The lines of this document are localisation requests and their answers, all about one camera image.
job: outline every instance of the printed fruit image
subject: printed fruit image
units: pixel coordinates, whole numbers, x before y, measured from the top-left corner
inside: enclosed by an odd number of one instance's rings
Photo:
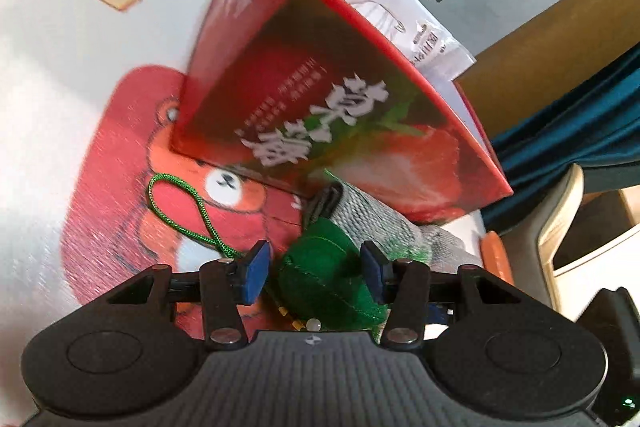
[[[439,220],[462,193],[458,140],[428,125],[411,129],[377,133],[375,147],[338,160],[330,170],[402,214]]]

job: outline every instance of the green rope loop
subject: green rope loop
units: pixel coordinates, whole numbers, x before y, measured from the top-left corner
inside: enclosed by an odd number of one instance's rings
[[[207,237],[206,235],[193,232],[193,230],[185,229],[185,227],[176,223],[173,219],[167,216],[162,210],[160,210],[160,208],[158,207],[158,204],[156,203],[156,200],[154,199],[154,194],[153,194],[154,185],[159,181],[163,181],[163,182],[167,182],[169,184],[175,185],[175,187],[180,188],[181,190],[183,190],[193,198],[193,200],[196,202],[198,206],[198,210],[200,211],[202,220],[204,221],[204,224],[207,227],[207,230],[209,231],[211,237]],[[172,229],[177,230],[182,235],[185,235],[186,237],[189,237],[194,241],[199,241],[201,243],[206,243],[207,245],[211,245],[212,247],[216,247],[218,252],[225,255],[226,257],[230,257],[232,259],[239,259],[240,257],[242,257],[241,252],[239,252],[238,250],[234,250],[229,245],[226,245],[222,241],[222,239],[220,239],[218,232],[216,232],[216,229],[213,228],[213,224],[211,222],[211,219],[209,218],[209,214],[207,214],[207,209],[205,207],[204,200],[202,199],[201,195],[198,194],[197,190],[191,187],[191,185],[188,184],[186,181],[178,178],[178,176],[174,176],[173,174],[166,174],[166,173],[156,174],[149,181],[148,187],[146,188],[146,197],[149,200],[149,206],[151,207],[151,210],[154,211],[156,216],[162,219],[162,221],[168,224]]]

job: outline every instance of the blue curtain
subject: blue curtain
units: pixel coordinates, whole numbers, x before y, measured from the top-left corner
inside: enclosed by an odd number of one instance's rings
[[[514,190],[482,210],[498,233],[529,214],[572,163],[584,169],[586,192],[640,184],[640,44],[492,145]]]

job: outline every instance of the red box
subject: red box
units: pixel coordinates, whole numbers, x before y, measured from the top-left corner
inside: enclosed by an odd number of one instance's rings
[[[431,84],[344,0],[213,0],[173,147],[303,196],[328,169],[418,222],[511,194]]]

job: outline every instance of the plastic package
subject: plastic package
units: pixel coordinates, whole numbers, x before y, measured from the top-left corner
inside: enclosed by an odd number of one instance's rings
[[[419,0],[345,0],[430,81],[452,81],[475,62]]]

